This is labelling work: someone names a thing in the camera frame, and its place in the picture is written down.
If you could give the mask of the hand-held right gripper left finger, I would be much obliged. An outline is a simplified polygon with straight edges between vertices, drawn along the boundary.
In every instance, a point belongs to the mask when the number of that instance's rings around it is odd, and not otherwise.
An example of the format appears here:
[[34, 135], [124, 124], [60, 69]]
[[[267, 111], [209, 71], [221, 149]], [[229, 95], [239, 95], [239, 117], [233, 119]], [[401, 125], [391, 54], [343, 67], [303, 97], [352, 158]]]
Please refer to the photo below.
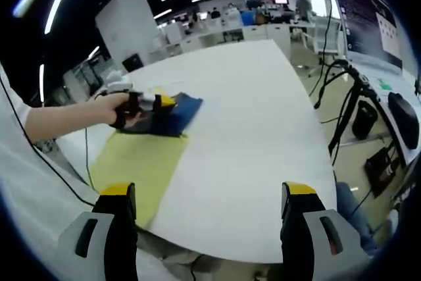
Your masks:
[[59, 280], [137, 280], [134, 183], [104, 189], [59, 237]]

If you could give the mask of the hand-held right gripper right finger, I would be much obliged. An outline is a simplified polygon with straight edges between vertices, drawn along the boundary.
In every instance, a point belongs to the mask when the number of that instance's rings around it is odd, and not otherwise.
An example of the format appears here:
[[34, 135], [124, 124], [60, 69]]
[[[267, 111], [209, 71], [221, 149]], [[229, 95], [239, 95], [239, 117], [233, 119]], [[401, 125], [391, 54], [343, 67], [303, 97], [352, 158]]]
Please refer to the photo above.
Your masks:
[[286, 280], [355, 280], [370, 261], [358, 232], [306, 184], [282, 184], [280, 240]]

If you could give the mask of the person's left hand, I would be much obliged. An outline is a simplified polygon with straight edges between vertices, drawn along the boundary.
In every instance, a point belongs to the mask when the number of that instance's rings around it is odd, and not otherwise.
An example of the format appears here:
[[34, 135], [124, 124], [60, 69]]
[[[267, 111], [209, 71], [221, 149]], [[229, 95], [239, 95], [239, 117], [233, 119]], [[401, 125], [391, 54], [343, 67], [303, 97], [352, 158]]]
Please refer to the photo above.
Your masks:
[[87, 104], [100, 123], [111, 125], [117, 119], [116, 109], [128, 100], [128, 93], [112, 93], [89, 100]]

